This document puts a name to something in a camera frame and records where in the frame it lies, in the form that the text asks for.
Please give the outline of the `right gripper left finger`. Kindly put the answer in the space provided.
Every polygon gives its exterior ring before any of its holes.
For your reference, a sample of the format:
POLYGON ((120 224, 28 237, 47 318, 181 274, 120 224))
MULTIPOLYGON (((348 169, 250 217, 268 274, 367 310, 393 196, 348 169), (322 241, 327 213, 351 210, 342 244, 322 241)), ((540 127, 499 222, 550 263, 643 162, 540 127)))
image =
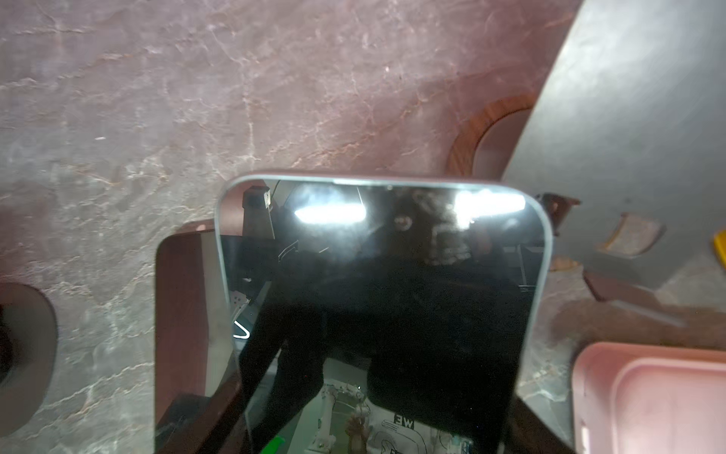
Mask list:
POLYGON ((210 397, 178 395, 155 429, 156 453, 248 453, 241 380, 232 374, 210 397))

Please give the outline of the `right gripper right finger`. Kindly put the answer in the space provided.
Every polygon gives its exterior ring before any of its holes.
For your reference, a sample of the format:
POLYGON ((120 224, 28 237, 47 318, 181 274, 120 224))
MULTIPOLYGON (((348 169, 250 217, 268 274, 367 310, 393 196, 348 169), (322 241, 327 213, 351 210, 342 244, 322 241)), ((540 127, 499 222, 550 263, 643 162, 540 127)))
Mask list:
POLYGON ((510 405, 502 453, 575 454, 518 396, 510 405))

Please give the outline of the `black phone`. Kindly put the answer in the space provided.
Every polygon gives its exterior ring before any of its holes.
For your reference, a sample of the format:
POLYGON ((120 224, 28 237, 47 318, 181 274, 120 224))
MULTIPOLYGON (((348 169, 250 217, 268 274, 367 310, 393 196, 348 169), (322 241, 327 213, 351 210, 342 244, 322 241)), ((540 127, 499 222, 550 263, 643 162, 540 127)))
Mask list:
POLYGON ((155 257, 157 436, 196 419, 230 376, 230 317, 214 223, 187 223, 155 257))
POLYGON ((491 183, 258 174, 215 213, 246 453, 495 453, 551 259, 491 183))

